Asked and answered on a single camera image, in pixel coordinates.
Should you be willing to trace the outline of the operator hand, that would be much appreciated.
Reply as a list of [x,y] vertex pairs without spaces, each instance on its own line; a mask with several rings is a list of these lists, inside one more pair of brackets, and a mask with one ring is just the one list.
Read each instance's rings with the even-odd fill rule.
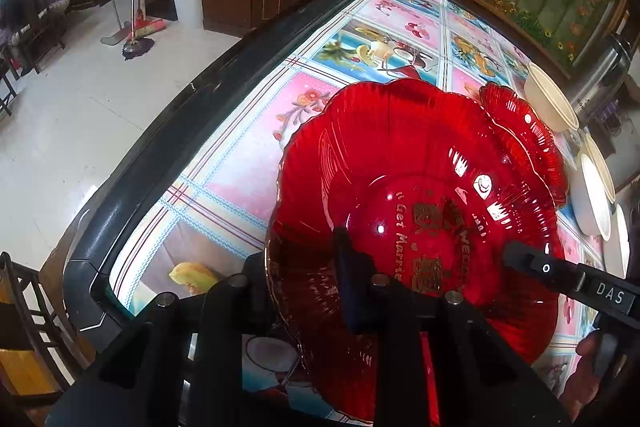
[[575,349],[579,360],[560,395],[560,403],[570,421],[576,421],[584,406],[589,404],[598,393],[601,378],[594,373],[593,363],[602,337],[603,334],[600,331],[593,331],[580,340]]

